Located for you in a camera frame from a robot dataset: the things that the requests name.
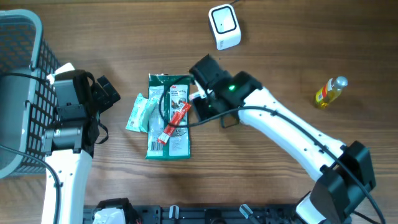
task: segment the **barcode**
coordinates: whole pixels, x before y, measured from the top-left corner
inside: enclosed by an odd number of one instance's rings
[[[151,151],[162,151],[163,145],[159,142],[152,142],[152,147],[150,147]]]

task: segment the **wooden table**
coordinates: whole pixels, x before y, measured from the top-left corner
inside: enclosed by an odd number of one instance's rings
[[[231,74],[252,74],[314,127],[347,144],[359,140],[369,146],[377,180],[372,195],[387,221],[398,223],[398,3],[239,2],[242,41],[224,51],[216,50],[207,20],[209,9],[219,4],[0,7],[37,13],[63,63],[106,75],[121,95],[101,115],[110,139],[95,149],[85,204],[128,197],[133,205],[265,205],[295,203],[312,189],[314,182],[286,152],[242,125],[222,129],[213,121],[192,128],[189,160],[145,160],[147,135],[125,126],[138,93],[147,95],[148,73],[184,74],[212,54]],[[338,75],[347,77],[347,89],[327,110],[316,110],[313,95]],[[40,223],[44,187],[43,176],[0,180],[0,222]],[[358,211],[377,219],[366,200]]]

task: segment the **small oil bottle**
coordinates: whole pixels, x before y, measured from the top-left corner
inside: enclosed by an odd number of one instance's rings
[[[322,87],[314,97],[315,107],[325,109],[333,100],[340,96],[343,88],[348,85],[346,77],[329,79],[328,83]]]

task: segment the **black metal base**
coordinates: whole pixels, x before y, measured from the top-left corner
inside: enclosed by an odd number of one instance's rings
[[[261,224],[301,224],[295,215],[296,205],[271,205],[268,207],[250,207],[253,216]],[[180,207],[178,219],[170,219],[170,208],[160,206],[133,206],[142,220],[142,224],[252,224],[245,219],[239,207]],[[83,224],[92,224],[95,206],[85,207]]]

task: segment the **basket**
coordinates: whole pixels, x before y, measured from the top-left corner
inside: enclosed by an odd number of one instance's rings
[[[60,62],[43,38],[40,18],[28,10],[0,11],[0,73],[45,77]],[[44,160],[41,136],[52,122],[52,85],[24,77],[0,77],[0,144]],[[44,174],[41,164],[0,149],[0,178]]]

